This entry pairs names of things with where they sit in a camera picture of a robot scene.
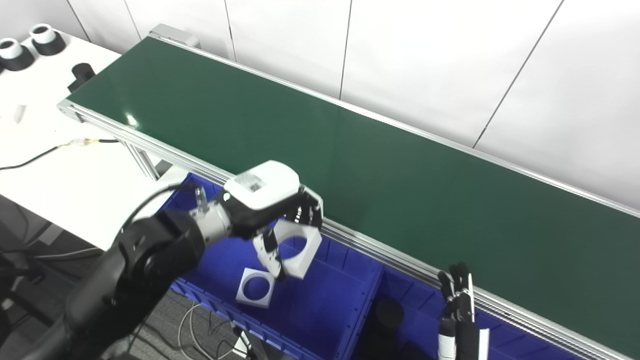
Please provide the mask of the white and black right hand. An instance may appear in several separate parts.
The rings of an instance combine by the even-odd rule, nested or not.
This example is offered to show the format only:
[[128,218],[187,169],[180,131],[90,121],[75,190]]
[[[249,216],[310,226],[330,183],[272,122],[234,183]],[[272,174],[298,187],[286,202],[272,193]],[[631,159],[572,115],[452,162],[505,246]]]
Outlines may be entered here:
[[439,290],[445,301],[438,322],[438,360],[487,360],[489,328],[476,323],[473,274],[466,263],[439,271]]

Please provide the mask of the white and black left hand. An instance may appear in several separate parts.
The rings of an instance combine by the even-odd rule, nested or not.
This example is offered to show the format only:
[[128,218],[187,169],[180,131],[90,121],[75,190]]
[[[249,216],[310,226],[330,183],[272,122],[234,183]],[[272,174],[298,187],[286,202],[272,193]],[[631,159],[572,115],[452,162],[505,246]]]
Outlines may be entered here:
[[231,235],[249,240],[277,280],[302,280],[322,243],[323,199],[288,165],[269,160],[227,180],[215,200]]

